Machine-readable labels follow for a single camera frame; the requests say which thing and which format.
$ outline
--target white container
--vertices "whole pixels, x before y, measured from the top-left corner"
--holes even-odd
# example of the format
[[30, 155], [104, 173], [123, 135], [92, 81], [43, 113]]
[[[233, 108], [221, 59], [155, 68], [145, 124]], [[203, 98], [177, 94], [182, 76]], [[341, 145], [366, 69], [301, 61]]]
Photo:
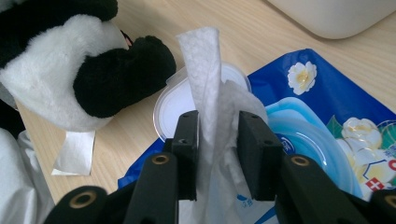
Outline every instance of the white container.
[[[237, 67], [221, 63], [221, 81], [231, 80], [247, 91], [251, 91], [248, 78]], [[186, 67], [181, 68], [166, 81], [154, 107], [153, 119], [157, 134], [163, 141], [173, 138], [180, 115], [195, 110], [191, 86]]]
[[356, 35], [396, 10], [396, 0], [268, 0], [303, 27], [325, 38]]

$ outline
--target wipe package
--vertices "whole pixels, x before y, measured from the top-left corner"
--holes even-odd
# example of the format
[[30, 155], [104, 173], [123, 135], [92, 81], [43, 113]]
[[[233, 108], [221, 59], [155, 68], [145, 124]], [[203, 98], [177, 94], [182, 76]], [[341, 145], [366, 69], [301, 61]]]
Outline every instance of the wipe package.
[[[285, 152], [310, 156], [340, 189], [365, 200], [374, 190], [395, 188], [396, 115], [312, 49], [287, 53], [248, 80]], [[119, 186], [136, 180], [139, 161], [162, 146], [158, 139]], [[241, 222], [276, 222], [272, 207], [234, 197]]]

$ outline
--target flower print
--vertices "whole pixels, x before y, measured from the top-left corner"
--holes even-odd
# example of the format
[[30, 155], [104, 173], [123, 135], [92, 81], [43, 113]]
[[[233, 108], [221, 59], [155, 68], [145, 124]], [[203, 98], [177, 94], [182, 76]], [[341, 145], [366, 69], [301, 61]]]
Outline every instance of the flower print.
[[369, 119], [350, 118], [343, 124], [341, 135], [362, 141], [368, 148], [379, 149], [382, 136], [376, 125]]
[[297, 63], [289, 69], [289, 86], [293, 88], [295, 94], [301, 95], [315, 85], [316, 76], [316, 65], [311, 62], [307, 62], [305, 65]]

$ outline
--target black plush ear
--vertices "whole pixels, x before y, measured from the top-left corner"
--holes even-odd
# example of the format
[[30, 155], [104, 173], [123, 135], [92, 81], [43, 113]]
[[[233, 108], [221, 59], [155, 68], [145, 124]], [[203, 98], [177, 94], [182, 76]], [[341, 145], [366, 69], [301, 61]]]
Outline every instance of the black plush ear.
[[87, 57], [73, 88], [87, 114], [108, 118], [165, 86], [176, 72], [175, 59], [154, 36], [137, 38], [129, 49], [112, 49]]

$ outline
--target white flower graphic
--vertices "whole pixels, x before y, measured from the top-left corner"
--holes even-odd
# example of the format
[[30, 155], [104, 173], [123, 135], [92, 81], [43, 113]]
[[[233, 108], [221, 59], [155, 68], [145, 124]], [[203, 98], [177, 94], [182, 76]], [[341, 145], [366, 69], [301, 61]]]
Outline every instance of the white flower graphic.
[[341, 135], [365, 143], [366, 147], [378, 149], [382, 145], [382, 136], [376, 125], [369, 119], [350, 118], [343, 124]]
[[305, 65], [297, 63], [289, 69], [289, 86], [293, 88], [295, 94], [301, 95], [315, 85], [316, 76], [316, 65], [311, 62], [307, 62]]
[[390, 166], [393, 157], [387, 156], [382, 145], [382, 136], [369, 119], [350, 118], [341, 131], [344, 139], [337, 139], [361, 186], [364, 200], [369, 200], [374, 190], [391, 186], [396, 176]]

